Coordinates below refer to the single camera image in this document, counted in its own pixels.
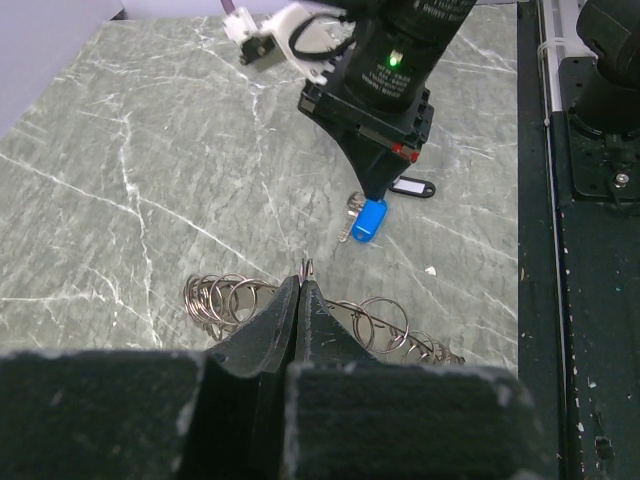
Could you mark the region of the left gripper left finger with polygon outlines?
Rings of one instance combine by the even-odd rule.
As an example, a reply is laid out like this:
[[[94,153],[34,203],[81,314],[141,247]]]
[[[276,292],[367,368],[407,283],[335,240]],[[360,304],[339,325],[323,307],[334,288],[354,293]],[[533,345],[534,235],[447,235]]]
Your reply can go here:
[[[5,479],[276,479],[300,295],[206,351],[31,350],[1,358]]]

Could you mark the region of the blue tag key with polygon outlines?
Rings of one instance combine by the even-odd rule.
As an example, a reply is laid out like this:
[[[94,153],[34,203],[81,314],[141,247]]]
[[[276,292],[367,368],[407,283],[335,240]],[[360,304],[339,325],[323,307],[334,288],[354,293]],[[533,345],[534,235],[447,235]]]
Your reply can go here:
[[[371,242],[387,212],[387,202],[367,199],[361,192],[353,192],[346,202],[346,221],[338,236],[338,242],[344,243],[353,237],[360,243]]]

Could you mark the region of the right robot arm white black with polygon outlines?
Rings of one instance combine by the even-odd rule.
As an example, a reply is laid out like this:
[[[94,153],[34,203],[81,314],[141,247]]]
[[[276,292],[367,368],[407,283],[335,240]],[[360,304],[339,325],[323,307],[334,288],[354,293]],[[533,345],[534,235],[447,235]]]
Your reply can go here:
[[[326,82],[307,81],[298,108],[339,145],[364,196],[381,200],[419,157],[434,109],[426,81],[469,16],[472,1],[334,1],[354,30],[326,52],[298,49],[310,26],[289,39],[300,60],[326,61]]]

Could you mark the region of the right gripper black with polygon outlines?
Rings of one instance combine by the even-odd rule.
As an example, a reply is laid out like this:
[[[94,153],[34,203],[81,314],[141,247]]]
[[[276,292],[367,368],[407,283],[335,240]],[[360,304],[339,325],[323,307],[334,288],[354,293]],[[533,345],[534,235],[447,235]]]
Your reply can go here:
[[[336,141],[369,200],[381,200],[393,182],[418,159],[433,119],[430,91],[423,87],[400,113],[375,109],[357,99],[345,85],[348,50],[329,62],[324,85],[307,81],[298,108]]]

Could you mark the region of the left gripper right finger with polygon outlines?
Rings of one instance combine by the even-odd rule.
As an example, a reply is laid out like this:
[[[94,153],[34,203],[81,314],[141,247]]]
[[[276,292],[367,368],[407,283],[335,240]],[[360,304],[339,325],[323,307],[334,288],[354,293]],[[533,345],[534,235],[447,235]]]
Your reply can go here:
[[[541,479],[534,400],[491,366],[386,364],[301,288],[284,403],[289,479]]]

